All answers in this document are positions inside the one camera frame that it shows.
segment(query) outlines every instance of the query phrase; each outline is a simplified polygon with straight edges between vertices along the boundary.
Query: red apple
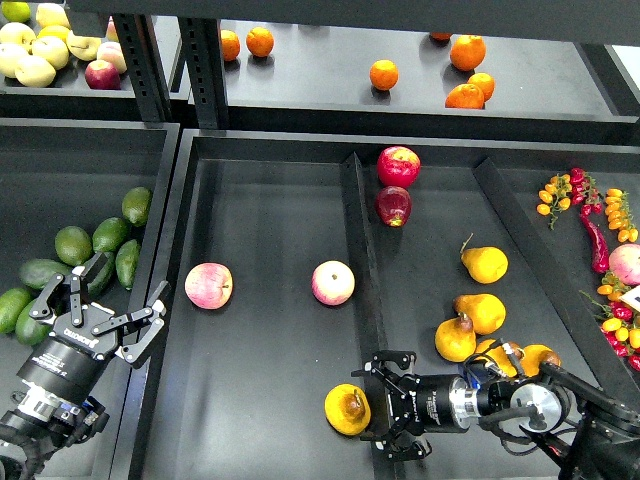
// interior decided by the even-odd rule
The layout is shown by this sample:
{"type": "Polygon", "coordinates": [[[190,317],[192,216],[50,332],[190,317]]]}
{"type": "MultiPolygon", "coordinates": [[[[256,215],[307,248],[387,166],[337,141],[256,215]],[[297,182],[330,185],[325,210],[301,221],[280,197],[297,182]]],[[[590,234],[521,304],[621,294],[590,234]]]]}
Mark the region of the red apple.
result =
{"type": "Polygon", "coordinates": [[[94,60],[87,65],[84,78],[93,90],[120,90],[118,69],[105,60],[94,60]]]}
{"type": "Polygon", "coordinates": [[[346,302],[356,281],[351,269],[342,262],[330,260],[316,267],[311,277],[311,289],[319,302],[336,306],[346,302]]]}
{"type": "Polygon", "coordinates": [[[198,307],[220,308],[227,303],[233,290],[231,272],[219,263],[201,263],[187,275],[184,290],[198,307]]]}
{"type": "Polygon", "coordinates": [[[390,227],[401,227],[411,215],[411,196],[402,187],[384,187],[376,196],[376,212],[390,227]]]}
{"type": "Polygon", "coordinates": [[[419,173],[420,158],[407,147],[385,148],[378,157],[378,178],[385,186],[408,188],[419,173]]]}

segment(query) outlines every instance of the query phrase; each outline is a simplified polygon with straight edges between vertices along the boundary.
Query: orange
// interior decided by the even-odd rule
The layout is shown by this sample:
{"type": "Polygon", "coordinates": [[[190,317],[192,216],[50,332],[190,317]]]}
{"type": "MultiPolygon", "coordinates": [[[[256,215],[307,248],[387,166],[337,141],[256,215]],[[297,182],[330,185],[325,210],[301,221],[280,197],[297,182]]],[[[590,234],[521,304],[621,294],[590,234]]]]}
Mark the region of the orange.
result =
{"type": "Polygon", "coordinates": [[[449,92],[444,102],[447,108],[482,108],[484,94],[480,87],[470,83],[463,83],[449,92]]]}
{"type": "Polygon", "coordinates": [[[487,46],[479,35],[460,35],[451,46],[449,58],[458,70],[468,72],[473,70],[484,60],[487,46]]]}
{"type": "Polygon", "coordinates": [[[451,35],[453,35],[453,33],[435,33],[435,32],[431,32],[429,34],[429,36],[431,38],[433,38],[434,40],[439,40],[441,42],[446,42],[447,40],[449,40],[451,38],[451,35]]]}
{"type": "Polygon", "coordinates": [[[222,58],[225,62],[233,62],[240,53],[240,39],[236,32],[220,30],[220,45],[222,45],[222,58]]]}
{"type": "Polygon", "coordinates": [[[491,98],[496,88],[496,81],[488,73],[474,73],[469,77],[467,83],[471,83],[482,90],[485,102],[491,98]]]}
{"type": "Polygon", "coordinates": [[[247,48],[256,57],[268,57],[273,43],[273,35],[266,28],[255,27],[247,33],[247,48]]]}
{"type": "Polygon", "coordinates": [[[378,60],[369,70],[371,83],[378,90],[390,90],[398,82],[398,67],[391,60],[378,60]]]}

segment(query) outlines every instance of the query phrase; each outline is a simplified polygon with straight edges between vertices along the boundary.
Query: green apple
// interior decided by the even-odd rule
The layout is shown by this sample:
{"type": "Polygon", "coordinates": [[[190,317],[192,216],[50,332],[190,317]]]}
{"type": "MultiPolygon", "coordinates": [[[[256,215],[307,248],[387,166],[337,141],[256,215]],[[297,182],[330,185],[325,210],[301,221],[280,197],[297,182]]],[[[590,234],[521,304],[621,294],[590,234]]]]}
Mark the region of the green apple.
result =
{"type": "Polygon", "coordinates": [[[31,53],[44,58],[56,70],[60,70],[69,63],[67,44],[58,37],[42,37],[36,39],[31,46],[31,53]]]}
{"type": "Polygon", "coordinates": [[[10,22],[26,23],[31,19],[27,2],[2,2],[2,14],[10,22]]]}
{"type": "Polygon", "coordinates": [[[36,39],[33,30],[24,23],[10,22],[0,28],[0,43],[15,43],[31,53],[31,44],[36,39]]]}
{"type": "Polygon", "coordinates": [[[69,19],[64,11],[62,5],[57,3],[40,3],[36,10],[36,22],[42,28],[49,27],[51,25],[62,25],[63,27],[71,28],[69,25],[69,19]]]}
{"type": "Polygon", "coordinates": [[[27,55],[18,60],[16,78],[25,87],[47,87],[56,78],[56,69],[42,57],[27,55]]]}
{"type": "Polygon", "coordinates": [[[15,43],[0,45],[0,73],[7,78],[16,78],[18,60],[28,55],[24,48],[15,43]]]}
{"type": "Polygon", "coordinates": [[[105,60],[109,63],[113,63],[120,75],[127,71],[127,64],[124,61],[122,47],[118,42],[104,42],[98,48],[96,58],[98,60],[105,60]]]}
{"type": "Polygon", "coordinates": [[[98,37],[80,37],[75,35],[73,30],[67,36],[67,47],[71,54],[85,62],[96,59],[98,47],[100,47],[101,43],[102,40],[98,37]]]}

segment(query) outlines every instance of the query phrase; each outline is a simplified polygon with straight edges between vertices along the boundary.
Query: stem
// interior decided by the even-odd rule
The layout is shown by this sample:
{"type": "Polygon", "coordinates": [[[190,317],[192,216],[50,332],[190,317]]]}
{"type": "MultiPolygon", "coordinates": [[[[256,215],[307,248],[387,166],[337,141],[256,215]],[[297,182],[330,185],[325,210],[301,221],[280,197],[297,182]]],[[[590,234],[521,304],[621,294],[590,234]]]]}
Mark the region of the stem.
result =
{"type": "Polygon", "coordinates": [[[473,237],[473,232],[471,232],[471,235],[469,235],[469,238],[467,238],[462,244],[462,247],[460,247],[460,255],[462,255],[462,252],[464,252],[464,249],[466,248],[467,243],[469,243],[469,240],[471,240],[471,237],[473,237]]]}

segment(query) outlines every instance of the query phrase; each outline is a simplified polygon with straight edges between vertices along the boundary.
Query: fruit display shelf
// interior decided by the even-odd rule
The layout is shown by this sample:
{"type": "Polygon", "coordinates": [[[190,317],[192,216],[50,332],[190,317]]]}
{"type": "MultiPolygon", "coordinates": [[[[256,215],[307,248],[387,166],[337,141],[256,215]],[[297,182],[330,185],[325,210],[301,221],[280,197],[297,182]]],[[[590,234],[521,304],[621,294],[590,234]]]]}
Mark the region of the fruit display shelf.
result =
{"type": "MultiPolygon", "coordinates": [[[[18,269],[26,260],[57,258],[54,238],[62,227],[93,232],[105,218],[121,215],[122,198],[130,188],[145,186],[154,196],[134,287],[128,292],[112,281],[99,299],[118,314],[140,308],[153,284],[150,275],[178,130],[174,124],[148,128],[133,122],[1,119],[0,290],[21,285],[18,269]]],[[[26,391],[16,373],[32,348],[14,335],[1,335],[0,350],[4,414],[15,408],[12,393],[26,391]]],[[[106,430],[93,441],[59,451],[38,478],[108,478],[129,373],[119,359],[107,367],[93,392],[111,415],[106,430]]]]}
{"type": "MultiPolygon", "coordinates": [[[[509,215],[536,219],[516,202],[505,202],[507,212],[494,208],[501,193],[510,199],[511,189],[492,190],[486,172],[530,175],[535,170],[528,165],[562,170],[575,159],[623,169],[638,154],[622,147],[185,130],[154,266],[154,276],[176,285],[169,336],[164,358],[152,358],[148,367],[155,373],[134,372],[130,382],[134,391],[157,386],[157,397],[125,407],[112,473],[143,479],[256,472],[309,479],[557,476],[540,452],[508,455],[478,428],[430,434],[430,457],[394,466],[369,444],[333,431],[324,397],[339,383],[359,383],[351,371],[381,348],[415,351],[418,374],[457,372],[436,353],[435,329],[454,316],[456,296],[489,292],[507,307],[501,336],[521,346],[547,344],[570,372],[637,408],[638,384],[586,304],[576,306],[576,332],[557,300],[573,289],[550,294],[536,266],[546,258],[531,257],[512,238],[509,215]],[[423,162],[409,187],[411,217],[399,229],[382,225],[373,209],[377,156],[395,144],[409,146],[423,162]],[[471,232],[470,246],[493,245],[507,254],[504,279],[480,285],[469,277],[459,250],[471,232]],[[356,278],[353,297],[337,308],[323,306],[311,291],[314,268],[333,259],[348,263],[356,278]],[[219,310],[199,309],[184,292],[187,273],[203,262],[222,263],[233,275],[233,293],[219,310]],[[148,412],[150,424],[139,420],[148,412]]],[[[363,383],[373,425],[380,426],[387,421],[383,391],[369,379],[363,383]]]]}
{"type": "MultiPolygon", "coordinates": [[[[26,23],[36,35],[41,30],[35,21],[37,3],[30,3],[31,20],[26,23]]],[[[7,24],[0,16],[0,28],[7,24]]],[[[180,65],[180,42],[177,20],[174,17],[154,17],[154,30],[165,81],[171,91],[174,105],[186,104],[190,86],[180,65]]],[[[60,69],[51,85],[46,88],[25,87],[13,78],[0,74],[0,92],[3,102],[0,113],[3,117],[66,118],[89,120],[139,121],[141,113],[128,72],[121,77],[121,90],[92,90],[84,74],[89,62],[69,55],[69,63],[60,69]]]]}
{"type": "Polygon", "coordinates": [[[473,73],[450,63],[458,35],[439,42],[428,32],[236,20],[221,28],[241,41],[238,59],[224,65],[234,130],[616,143],[640,111],[632,86],[611,72],[610,52],[594,46],[484,37],[487,54],[475,71],[492,75],[496,89],[482,111],[470,111],[444,106],[473,73]],[[273,33],[267,58],[245,45],[254,26],[273,33]],[[400,73],[389,92],[369,80],[379,59],[400,73]]]}

